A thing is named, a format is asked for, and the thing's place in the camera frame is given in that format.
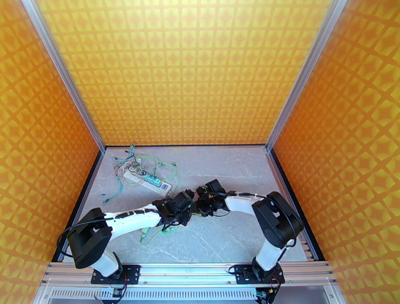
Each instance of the black mounting bracket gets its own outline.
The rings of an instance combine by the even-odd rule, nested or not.
[[[125,284],[125,275],[127,285],[137,285],[139,283],[139,277],[141,275],[140,265],[122,265],[122,275],[118,279],[104,277],[99,271],[93,270],[90,283],[102,285],[123,285]]]
[[[257,264],[238,264],[231,267],[234,272],[229,270],[231,275],[235,276],[238,285],[248,284],[282,284],[285,283],[284,273],[279,263],[269,271],[262,272],[258,269]]]

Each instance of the white power strip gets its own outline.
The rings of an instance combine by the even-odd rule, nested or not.
[[[161,186],[157,187],[156,185],[153,185],[152,183],[149,183],[148,181],[141,179],[139,175],[136,175],[135,173],[132,173],[129,170],[124,173],[123,177],[128,181],[132,181],[132,183],[137,183],[142,186],[145,186],[147,189],[153,191],[154,193],[157,193],[159,196],[162,196],[163,198],[171,195],[172,185],[165,181],[161,181]]]

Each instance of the orange patterned wall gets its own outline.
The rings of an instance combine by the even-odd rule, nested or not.
[[[264,144],[331,0],[38,0],[106,145]]]
[[[19,1],[0,1],[0,303],[31,303],[97,147]]]
[[[348,1],[274,149],[348,303],[399,303],[400,2]]]

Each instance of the wire bundle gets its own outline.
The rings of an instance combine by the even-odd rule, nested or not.
[[[144,175],[150,174],[163,182],[169,182],[171,180],[176,180],[175,187],[173,188],[171,195],[177,190],[181,183],[181,179],[179,176],[179,169],[175,162],[162,162],[157,156],[154,155],[145,155],[145,154],[135,154],[135,144],[133,143],[129,151],[127,151],[128,157],[114,159],[116,162],[114,163],[114,174],[115,178],[118,182],[119,189],[115,193],[103,193],[100,196],[109,196],[105,200],[103,200],[103,204],[107,204],[112,199],[119,196],[123,189],[124,184],[137,187],[144,181]],[[126,171],[130,171],[132,173],[136,173],[136,175],[141,176],[141,181],[132,182],[127,181],[124,177]]]

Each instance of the gray marble surface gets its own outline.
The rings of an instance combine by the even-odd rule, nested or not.
[[[180,175],[176,193],[188,188],[195,191],[215,178],[227,191],[278,191],[262,146],[138,147],[135,152],[176,162]],[[96,207],[104,212],[121,212],[160,198],[141,185],[126,185],[118,197],[103,205],[104,197],[99,195],[119,188],[113,169],[115,156],[126,158],[128,153],[126,149],[107,149],[79,218]],[[225,217],[192,216],[188,226],[180,226],[167,235],[158,233],[145,246],[139,243],[141,234],[137,230],[122,235],[107,249],[116,252],[123,263],[240,263],[250,262],[265,239],[256,218],[240,212]],[[307,261],[299,241],[286,251],[282,261]]]

